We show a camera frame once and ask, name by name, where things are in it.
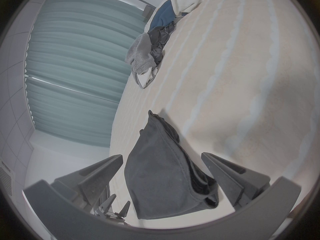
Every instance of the gray sweater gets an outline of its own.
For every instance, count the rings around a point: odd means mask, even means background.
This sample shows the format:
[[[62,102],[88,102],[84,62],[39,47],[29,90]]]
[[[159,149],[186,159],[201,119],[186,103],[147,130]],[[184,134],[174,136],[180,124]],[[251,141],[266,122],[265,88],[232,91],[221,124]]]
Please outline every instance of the gray sweater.
[[[148,33],[142,33],[131,45],[124,60],[131,65],[132,76],[141,88],[142,86],[138,81],[137,74],[143,74],[147,72],[149,68],[152,67],[154,69],[156,67],[155,60],[150,52],[150,37]]]

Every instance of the curtain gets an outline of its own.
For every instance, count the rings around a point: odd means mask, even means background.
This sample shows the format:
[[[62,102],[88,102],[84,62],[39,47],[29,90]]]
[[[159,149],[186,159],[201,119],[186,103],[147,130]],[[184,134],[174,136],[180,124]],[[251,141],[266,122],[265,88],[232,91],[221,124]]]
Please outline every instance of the curtain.
[[[125,56],[143,33],[143,20],[141,10],[118,0],[46,0],[26,57],[27,98],[36,129],[110,146],[112,122],[131,72]]]

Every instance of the beige bedsheet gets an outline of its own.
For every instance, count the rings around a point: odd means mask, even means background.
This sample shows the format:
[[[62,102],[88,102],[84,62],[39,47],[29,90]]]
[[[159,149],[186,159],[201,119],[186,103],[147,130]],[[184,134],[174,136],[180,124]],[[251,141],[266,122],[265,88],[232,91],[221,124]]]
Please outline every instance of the beige bedsheet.
[[[290,0],[205,0],[178,22],[155,80],[144,90],[129,78],[112,128],[110,155],[124,164],[148,110],[178,131],[207,174],[202,152],[310,191],[320,166],[319,47]],[[131,200],[124,165],[110,182],[113,209]],[[233,212],[220,191],[214,210],[127,222],[147,228],[197,225]]]

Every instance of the black garment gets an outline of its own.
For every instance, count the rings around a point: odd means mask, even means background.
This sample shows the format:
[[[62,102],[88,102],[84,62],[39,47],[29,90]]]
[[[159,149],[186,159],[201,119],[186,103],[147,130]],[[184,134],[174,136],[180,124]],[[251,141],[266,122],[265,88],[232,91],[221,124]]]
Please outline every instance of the black garment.
[[[162,61],[162,50],[170,38],[170,33],[174,31],[174,22],[168,26],[156,26],[148,32],[151,41],[150,54],[154,58],[154,62],[158,64]]]
[[[216,181],[178,144],[176,130],[149,110],[124,177],[138,219],[160,219],[218,206]]]

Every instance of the curtain pleat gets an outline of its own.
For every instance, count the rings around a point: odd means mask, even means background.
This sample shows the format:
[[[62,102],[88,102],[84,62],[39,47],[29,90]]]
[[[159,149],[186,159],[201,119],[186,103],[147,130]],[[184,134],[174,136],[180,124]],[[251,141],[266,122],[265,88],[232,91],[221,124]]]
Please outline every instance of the curtain pleat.
[[[143,33],[143,20],[141,10],[118,0],[46,0],[26,57],[27,98],[36,129],[109,147],[131,72],[125,56]]]

